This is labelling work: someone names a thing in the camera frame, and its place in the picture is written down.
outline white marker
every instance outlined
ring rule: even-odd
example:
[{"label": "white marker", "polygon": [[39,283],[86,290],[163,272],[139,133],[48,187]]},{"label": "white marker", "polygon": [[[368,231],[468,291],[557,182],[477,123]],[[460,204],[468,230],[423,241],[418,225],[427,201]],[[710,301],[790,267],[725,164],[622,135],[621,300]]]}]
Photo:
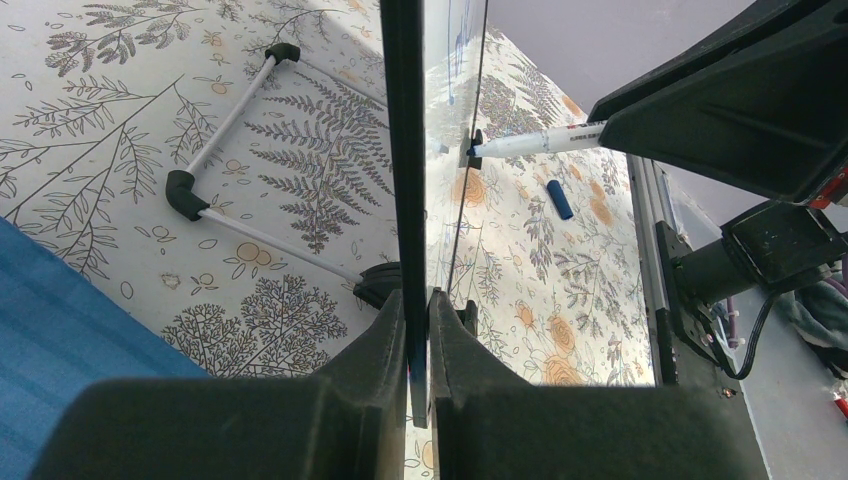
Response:
[{"label": "white marker", "polygon": [[472,147],[474,157],[519,157],[534,153],[559,153],[598,146],[607,122],[581,123],[541,132],[496,138]]}]

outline blue marker cap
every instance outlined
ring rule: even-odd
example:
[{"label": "blue marker cap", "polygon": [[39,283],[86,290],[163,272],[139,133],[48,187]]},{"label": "blue marker cap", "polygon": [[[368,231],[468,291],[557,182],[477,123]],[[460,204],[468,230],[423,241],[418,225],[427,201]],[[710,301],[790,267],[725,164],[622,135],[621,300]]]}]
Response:
[{"label": "blue marker cap", "polygon": [[565,192],[562,191],[562,185],[556,180],[548,182],[548,195],[554,201],[554,206],[559,213],[559,217],[563,220],[568,220],[574,216],[571,207],[568,205],[568,200],[565,198]]}]

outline black cable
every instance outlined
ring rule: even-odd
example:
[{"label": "black cable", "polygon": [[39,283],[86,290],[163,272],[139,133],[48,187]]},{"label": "black cable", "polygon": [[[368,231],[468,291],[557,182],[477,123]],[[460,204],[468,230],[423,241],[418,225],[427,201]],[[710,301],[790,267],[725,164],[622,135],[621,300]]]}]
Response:
[{"label": "black cable", "polygon": [[739,369],[739,372],[734,372],[733,368],[729,364],[726,364],[724,370],[728,377],[735,380],[744,380],[751,374],[751,368],[754,366],[754,356],[757,354],[757,342],[760,341],[760,333],[762,333],[763,326],[766,324],[766,318],[768,318],[771,307],[774,306],[774,302],[777,301],[778,297],[780,297],[780,294],[773,292],[766,298],[766,301],[760,308],[760,313],[757,315],[757,320],[754,322],[754,328],[751,330],[751,336],[748,339],[748,349],[745,352],[745,360],[742,362],[742,368]]}]

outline white rod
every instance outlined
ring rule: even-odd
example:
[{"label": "white rod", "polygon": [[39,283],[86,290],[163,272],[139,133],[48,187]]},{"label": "white rod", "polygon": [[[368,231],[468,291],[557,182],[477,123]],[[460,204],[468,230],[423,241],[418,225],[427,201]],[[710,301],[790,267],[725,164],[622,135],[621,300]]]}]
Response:
[{"label": "white rod", "polygon": [[276,63],[277,60],[274,58],[273,55],[265,59],[265,63],[262,65],[262,69],[259,70],[258,74],[256,74],[256,78],[253,79],[253,83],[250,84],[250,86],[247,88],[247,91],[244,92],[244,95],[242,95],[239,102],[236,104],[235,107],[233,107],[233,110],[227,116],[226,120],[224,120],[224,123],[222,123],[221,126],[218,127],[218,130],[215,131],[215,134],[212,135],[212,138],[209,139],[209,142],[207,142],[206,145],[204,145],[203,148],[200,149],[200,152],[198,152],[198,154],[194,157],[194,160],[192,160],[191,163],[188,164],[188,167],[186,167],[185,169],[188,173],[194,174],[194,172],[197,171],[198,168],[200,168],[200,165],[203,164],[203,161],[206,159],[206,157],[212,151],[214,151],[214,149],[218,146],[218,143],[220,143],[221,138],[227,133],[227,130],[229,130],[230,127],[232,127],[233,124],[236,123],[236,119],[238,119],[238,117],[240,117],[241,114],[244,113],[244,107],[247,106],[247,102],[249,102],[250,99],[253,98],[253,95],[265,82],[265,78],[267,78],[268,75],[271,73],[271,70],[274,69],[274,65],[276,65]]},{"label": "white rod", "polygon": [[496,138],[473,147],[475,157],[519,157],[535,153],[559,153],[598,146],[607,122],[581,123],[541,132]]},{"label": "white rod", "polygon": [[320,67],[315,66],[315,64],[313,64],[313,63],[311,63],[311,62],[307,61],[306,59],[304,59],[302,54],[301,54],[300,60],[298,60],[298,63],[303,63],[303,64],[305,64],[305,65],[306,65],[307,67],[309,67],[309,68],[313,68],[313,69],[315,69],[315,70],[318,70],[319,72],[321,72],[321,73],[323,73],[324,75],[326,75],[326,76],[328,76],[328,77],[332,78],[333,80],[335,80],[335,81],[337,81],[337,82],[341,83],[342,85],[344,85],[344,86],[346,86],[347,88],[349,88],[349,89],[353,90],[354,92],[356,92],[356,93],[358,93],[358,94],[362,95],[362,96],[363,96],[363,97],[365,97],[365,98],[370,99],[372,102],[376,103],[377,105],[380,105],[380,106],[381,106],[381,107],[383,107],[383,108],[387,108],[387,107],[386,107],[386,102],[384,102],[384,101],[382,101],[382,100],[378,100],[378,99],[376,99],[376,98],[372,97],[370,94],[368,94],[367,92],[365,92],[364,90],[362,90],[359,86],[354,85],[354,83],[353,83],[353,82],[351,82],[351,81],[349,81],[349,80],[345,80],[345,79],[344,79],[343,77],[341,77],[340,75],[332,74],[332,73],[330,73],[330,72],[324,71],[324,70],[323,70],[322,68],[320,68]]},{"label": "white rod", "polygon": [[278,250],[282,250],[283,252],[286,252],[289,255],[295,256],[303,260],[304,262],[309,262],[312,265],[315,265],[316,267],[323,268],[324,270],[335,273],[336,275],[344,278],[345,280],[350,280],[353,283],[362,282],[362,276],[357,273],[351,272],[350,270],[344,267],[332,264],[317,255],[313,255],[305,250],[301,250],[295,247],[294,245],[290,245],[282,240],[276,239],[271,235],[268,235],[267,233],[262,233],[259,230],[256,230],[255,228],[251,228],[241,222],[237,222],[232,218],[221,215],[216,211],[209,210],[207,208],[206,210],[201,210],[198,215],[204,218],[208,218],[209,220],[212,220],[213,222],[227,227],[231,230],[243,233],[254,240],[258,240]]}]

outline floral tablecloth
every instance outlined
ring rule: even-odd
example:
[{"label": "floral tablecloth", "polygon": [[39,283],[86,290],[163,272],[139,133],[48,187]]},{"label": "floral tablecloth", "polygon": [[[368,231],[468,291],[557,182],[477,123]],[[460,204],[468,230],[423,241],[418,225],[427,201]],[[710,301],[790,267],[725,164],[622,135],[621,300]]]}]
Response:
[{"label": "floral tablecloth", "polygon": [[[0,17],[0,42],[20,47],[0,53],[0,215],[214,375],[305,375],[370,325],[350,284],[188,222],[163,188],[258,53],[292,41],[319,70],[278,67],[195,191],[349,269],[396,260],[377,2],[0,0]],[[486,138],[584,118],[489,29]],[[547,197],[554,178],[572,220]],[[623,157],[601,149],[485,159],[468,174],[452,298],[479,303],[480,341],[534,383],[652,381],[628,185]],[[462,181],[448,187],[458,205]],[[432,476],[430,432],[408,426],[407,476]]]}]

